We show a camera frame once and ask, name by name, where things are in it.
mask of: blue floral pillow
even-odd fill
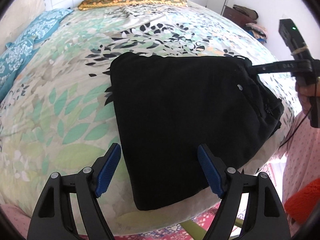
[[[9,92],[14,79],[36,53],[33,45],[33,38],[25,39],[13,44],[0,56],[0,102]]]
[[[14,44],[27,39],[33,38],[34,44],[37,44],[49,38],[59,27],[59,23],[74,10],[70,9],[53,9],[40,14],[30,25],[21,33]]]

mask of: orange-red fabric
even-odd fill
[[[284,210],[299,224],[303,224],[320,200],[320,178],[310,182],[284,203]]]

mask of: pink dotted clothing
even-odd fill
[[[296,116],[287,138],[304,117],[303,112]],[[310,182],[320,178],[320,129],[311,127],[310,120],[306,118],[293,137],[278,150],[279,156],[284,154],[287,156],[287,162],[283,174],[283,204]],[[294,235],[300,225],[289,215],[287,219],[291,235]]]
[[[12,205],[1,205],[0,208],[7,215],[10,222],[17,231],[27,239],[28,229],[31,219],[18,207]]]

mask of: human hand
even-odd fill
[[[298,92],[299,102],[302,106],[302,111],[307,114],[311,108],[309,97],[315,96],[315,84],[306,87],[300,87],[296,82],[296,91]],[[320,85],[317,84],[316,97],[320,97]]]

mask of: bed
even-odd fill
[[[124,52],[199,57],[242,55],[254,65],[276,58],[222,16],[188,2],[187,7],[143,4],[75,11],[45,40],[0,105],[0,201],[31,216],[49,175],[91,166],[120,143],[109,67]],[[243,168],[255,174],[287,135],[297,111],[294,80],[287,73],[260,75],[282,99],[281,128]],[[85,234],[76,196],[78,232]],[[209,188],[179,203],[139,211],[121,158],[108,191],[98,199],[114,235],[148,232],[194,217],[219,199]]]

